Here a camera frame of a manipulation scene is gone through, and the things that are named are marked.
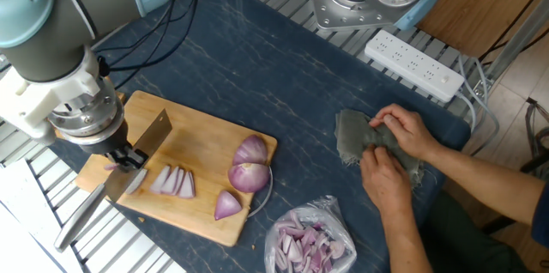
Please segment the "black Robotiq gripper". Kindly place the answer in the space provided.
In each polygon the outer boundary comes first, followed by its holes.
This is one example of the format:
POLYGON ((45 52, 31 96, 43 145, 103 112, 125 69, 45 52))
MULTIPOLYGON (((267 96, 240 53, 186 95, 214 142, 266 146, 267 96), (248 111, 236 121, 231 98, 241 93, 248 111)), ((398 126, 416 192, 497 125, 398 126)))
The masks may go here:
POLYGON ((87 153, 106 155, 110 163, 106 166, 107 171, 120 170, 128 173, 131 168, 141 169, 148 160, 148 155, 137 150, 125 150, 130 146, 127 141, 128 125, 125 121, 109 136, 100 136, 95 143, 80 144, 79 147, 87 153))

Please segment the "person's left hand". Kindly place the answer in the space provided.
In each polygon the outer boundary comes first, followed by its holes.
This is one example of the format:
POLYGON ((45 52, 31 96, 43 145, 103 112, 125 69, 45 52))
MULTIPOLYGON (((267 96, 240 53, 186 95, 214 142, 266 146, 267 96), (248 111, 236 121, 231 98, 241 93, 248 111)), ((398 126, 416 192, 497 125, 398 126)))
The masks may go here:
POLYGON ((382 218, 413 213, 410 179, 385 147, 369 145, 359 166, 362 185, 382 218))

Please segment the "person's right hand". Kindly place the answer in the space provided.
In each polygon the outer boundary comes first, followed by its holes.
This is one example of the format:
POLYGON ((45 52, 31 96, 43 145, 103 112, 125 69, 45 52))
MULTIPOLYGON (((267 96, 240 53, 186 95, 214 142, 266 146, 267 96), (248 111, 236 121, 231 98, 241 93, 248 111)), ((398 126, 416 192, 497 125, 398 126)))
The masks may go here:
POLYGON ((371 127, 384 124, 395 136, 399 146, 412 157, 429 161, 430 155, 441 147, 425 127, 420 115, 397 104, 381 109, 369 122, 371 127))

